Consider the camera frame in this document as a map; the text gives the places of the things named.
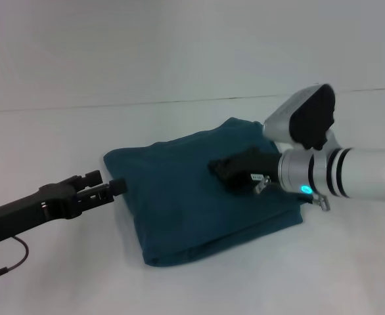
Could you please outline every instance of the green fabric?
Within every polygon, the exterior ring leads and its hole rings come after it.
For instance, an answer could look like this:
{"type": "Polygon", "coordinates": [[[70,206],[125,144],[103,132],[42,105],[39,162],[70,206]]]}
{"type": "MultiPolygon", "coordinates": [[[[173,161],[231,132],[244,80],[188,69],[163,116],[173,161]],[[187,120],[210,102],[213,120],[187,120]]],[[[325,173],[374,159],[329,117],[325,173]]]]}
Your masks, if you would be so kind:
{"type": "Polygon", "coordinates": [[[269,186],[258,196],[236,196],[210,174],[210,160],[251,146],[278,152],[260,123],[231,118],[211,131],[105,155],[112,177],[127,181],[124,198],[146,264],[196,261],[302,222],[296,195],[269,186]]]}

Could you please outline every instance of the white surface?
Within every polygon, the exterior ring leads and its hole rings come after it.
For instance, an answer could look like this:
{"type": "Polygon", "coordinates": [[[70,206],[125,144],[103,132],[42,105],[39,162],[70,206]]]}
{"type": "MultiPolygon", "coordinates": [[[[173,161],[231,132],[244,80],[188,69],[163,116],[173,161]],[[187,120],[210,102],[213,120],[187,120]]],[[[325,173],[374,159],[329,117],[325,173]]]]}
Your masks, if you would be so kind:
{"type": "MultiPolygon", "coordinates": [[[[0,205],[100,167],[113,148],[212,129],[231,116],[263,121],[284,100],[1,113],[0,205]]],[[[385,148],[385,92],[340,95],[335,117],[343,146],[385,148]]],[[[385,203],[331,205],[329,213],[304,207],[303,224],[208,259],[152,268],[119,199],[23,233],[31,253],[0,278],[0,314],[385,315],[385,203]]],[[[0,267],[22,255],[20,244],[0,243],[0,267]]]]}
{"type": "Polygon", "coordinates": [[[0,110],[385,88],[385,0],[0,0],[0,110]]]}

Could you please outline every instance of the black cable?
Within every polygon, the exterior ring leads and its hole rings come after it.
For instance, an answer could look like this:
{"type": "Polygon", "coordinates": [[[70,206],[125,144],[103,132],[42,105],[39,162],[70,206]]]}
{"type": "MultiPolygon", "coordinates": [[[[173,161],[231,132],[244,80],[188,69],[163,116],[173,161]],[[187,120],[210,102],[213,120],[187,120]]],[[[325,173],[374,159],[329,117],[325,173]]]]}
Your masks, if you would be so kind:
{"type": "Polygon", "coordinates": [[[12,236],[12,238],[14,238],[16,241],[18,241],[19,243],[21,243],[23,246],[24,246],[24,249],[25,249],[25,254],[24,254],[24,257],[22,258],[21,261],[19,261],[17,264],[15,264],[14,266],[11,266],[11,267],[8,267],[7,269],[9,269],[9,271],[13,270],[13,269],[16,269],[17,267],[19,267],[21,264],[23,264],[26,259],[28,259],[28,256],[29,256],[29,246],[28,244],[25,243],[24,240],[22,240],[21,238],[18,238],[17,236],[12,236]]]}
{"type": "Polygon", "coordinates": [[[14,270],[17,267],[19,267],[21,264],[23,264],[25,262],[26,259],[28,259],[28,256],[29,256],[28,244],[26,244],[26,242],[24,240],[18,238],[17,236],[12,236],[12,238],[14,238],[16,241],[18,241],[19,243],[21,243],[24,246],[25,254],[24,254],[24,257],[17,264],[15,264],[11,267],[0,268],[0,276],[2,276],[3,274],[6,274],[7,272],[14,270]]]}

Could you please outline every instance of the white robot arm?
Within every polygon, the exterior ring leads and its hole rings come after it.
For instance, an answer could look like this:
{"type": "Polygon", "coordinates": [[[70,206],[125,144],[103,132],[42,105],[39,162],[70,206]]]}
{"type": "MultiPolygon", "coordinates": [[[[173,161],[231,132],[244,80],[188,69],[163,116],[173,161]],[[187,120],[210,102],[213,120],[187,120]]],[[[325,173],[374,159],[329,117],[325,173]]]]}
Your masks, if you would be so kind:
{"type": "Polygon", "coordinates": [[[330,130],[334,105],[330,85],[298,91],[263,125],[266,138],[293,149],[282,154],[248,150],[213,161],[210,169],[230,190],[248,177],[257,193],[278,184],[287,192],[313,196],[325,211],[330,209],[328,196],[385,201],[385,150],[341,148],[330,130]]]}

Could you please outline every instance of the label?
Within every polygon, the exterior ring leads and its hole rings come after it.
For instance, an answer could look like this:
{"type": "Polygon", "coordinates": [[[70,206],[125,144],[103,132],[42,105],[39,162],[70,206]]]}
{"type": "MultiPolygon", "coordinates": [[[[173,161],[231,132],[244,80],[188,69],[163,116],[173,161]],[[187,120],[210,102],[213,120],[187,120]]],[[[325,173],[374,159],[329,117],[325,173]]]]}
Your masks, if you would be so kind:
{"type": "Polygon", "coordinates": [[[262,174],[251,174],[251,179],[252,180],[258,180],[261,182],[264,179],[264,175],[262,174]]]}

